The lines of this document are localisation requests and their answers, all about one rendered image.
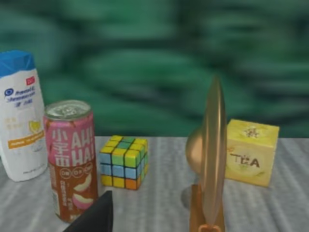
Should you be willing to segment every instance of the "red logo on bottle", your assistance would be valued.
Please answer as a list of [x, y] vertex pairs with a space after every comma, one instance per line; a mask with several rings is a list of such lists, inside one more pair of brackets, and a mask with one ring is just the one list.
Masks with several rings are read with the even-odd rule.
[[29, 78], [26, 79], [27, 86], [32, 85], [34, 82], [35, 82], [34, 76], [29, 77]]

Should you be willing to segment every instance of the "peach slice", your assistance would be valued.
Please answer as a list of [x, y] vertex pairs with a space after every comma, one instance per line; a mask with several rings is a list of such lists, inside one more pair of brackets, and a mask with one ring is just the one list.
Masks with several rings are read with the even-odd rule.
[[89, 174], [85, 181], [82, 184], [79, 184], [74, 187], [74, 190], [77, 192], [84, 192], [91, 184], [91, 174]]
[[73, 194], [72, 200], [73, 200], [74, 205], [79, 209], [87, 209], [93, 203], [93, 199], [84, 198], [83, 196], [78, 195], [78, 194]]

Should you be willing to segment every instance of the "table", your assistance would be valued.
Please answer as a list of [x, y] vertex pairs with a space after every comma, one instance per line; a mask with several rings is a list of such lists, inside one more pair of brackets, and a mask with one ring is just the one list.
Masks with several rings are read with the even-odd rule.
[[[96, 149], [107, 141], [96, 138]], [[113, 190], [114, 232], [188, 232], [190, 186], [185, 138], [149, 138], [150, 169], [138, 191]], [[280, 139], [268, 188], [226, 180], [227, 232], [302, 232], [309, 226], [309, 139]], [[49, 172], [15, 183], [0, 164], [1, 232], [61, 232]]]

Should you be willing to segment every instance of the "copper fan blade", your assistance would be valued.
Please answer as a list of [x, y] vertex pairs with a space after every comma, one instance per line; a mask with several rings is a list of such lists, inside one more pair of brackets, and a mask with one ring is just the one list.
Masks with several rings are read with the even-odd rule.
[[213, 226], [222, 202], [226, 164], [226, 115], [221, 83], [215, 77], [202, 125], [201, 188], [206, 223]]

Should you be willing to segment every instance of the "black object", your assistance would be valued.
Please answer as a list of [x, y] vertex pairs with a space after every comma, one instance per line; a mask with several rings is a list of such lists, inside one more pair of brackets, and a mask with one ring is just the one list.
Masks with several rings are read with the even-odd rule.
[[107, 191], [63, 232], [112, 232], [112, 225], [112, 191]]

